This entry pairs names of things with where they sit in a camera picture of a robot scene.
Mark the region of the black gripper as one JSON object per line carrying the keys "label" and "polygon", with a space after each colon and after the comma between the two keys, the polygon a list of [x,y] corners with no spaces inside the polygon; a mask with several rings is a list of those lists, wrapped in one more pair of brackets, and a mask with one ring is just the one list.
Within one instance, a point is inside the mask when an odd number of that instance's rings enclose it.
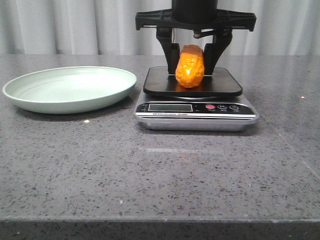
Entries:
{"label": "black gripper", "polygon": [[257,19],[251,12],[224,9],[218,9],[208,17],[189,17],[190,20],[178,19],[172,9],[137,12],[135,16],[136,30],[156,28],[156,38],[163,49],[170,75],[176,74],[180,57],[180,46],[173,42],[173,29],[192,30],[196,38],[213,35],[212,43],[204,46],[204,74],[212,75],[219,58],[232,41],[232,30],[252,32]]}

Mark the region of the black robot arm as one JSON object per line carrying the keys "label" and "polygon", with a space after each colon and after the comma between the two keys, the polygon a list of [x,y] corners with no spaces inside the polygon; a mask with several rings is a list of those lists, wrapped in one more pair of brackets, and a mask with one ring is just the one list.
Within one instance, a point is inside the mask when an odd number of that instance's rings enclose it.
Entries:
{"label": "black robot arm", "polygon": [[175,74],[180,57],[180,47],[173,42],[173,30],[193,31],[193,37],[200,39],[211,36],[212,42],[204,47],[204,73],[212,75],[216,63],[232,41],[233,30],[252,32],[256,15],[218,9],[216,0],[173,0],[170,9],[137,12],[135,27],[156,29],[170,75]]}

